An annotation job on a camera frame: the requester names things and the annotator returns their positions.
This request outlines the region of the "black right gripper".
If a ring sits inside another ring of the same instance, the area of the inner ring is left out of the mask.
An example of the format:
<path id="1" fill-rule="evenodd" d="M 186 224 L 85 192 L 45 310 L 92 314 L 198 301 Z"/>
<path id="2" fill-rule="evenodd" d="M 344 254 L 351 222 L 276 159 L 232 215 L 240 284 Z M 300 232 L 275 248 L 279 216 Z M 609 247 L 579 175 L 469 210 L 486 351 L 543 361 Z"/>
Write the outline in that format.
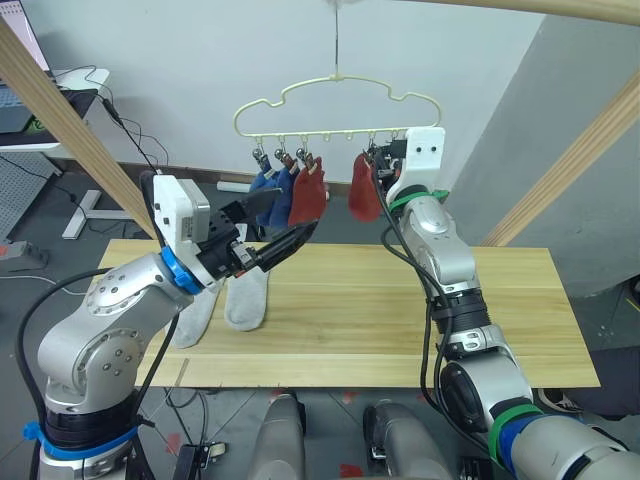
<path id="1" fill-rule="evenodd" d="M 377 158 L 373 162 L 374 176 L 381 183 L 394 183 L 399 178 L 406 150 L 406 140 L 392 140 L 387 145 L 369 147 L 369 157 L 372 160 Z"/>

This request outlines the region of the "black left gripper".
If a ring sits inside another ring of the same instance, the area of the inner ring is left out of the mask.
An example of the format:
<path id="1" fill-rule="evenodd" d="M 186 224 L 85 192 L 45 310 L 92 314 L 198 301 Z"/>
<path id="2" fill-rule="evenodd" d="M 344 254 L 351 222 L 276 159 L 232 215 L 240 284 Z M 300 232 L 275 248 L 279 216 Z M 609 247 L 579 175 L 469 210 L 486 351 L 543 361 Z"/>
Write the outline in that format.
<path id="1" fill-rule="evenodd" d="M 269 210 L 282 194 L 280 188 L 251 191 L 211 214 L 207 238 L 198 242 L 196 255 L 205 270 L 214 278 L 238 276 L 257 266 L 268 272 L 294 255 L 312 236 L 318 221 L 296 224 L 275 237 L 257 253 L 238 239 L 239 223 L 252 223 Z"/>

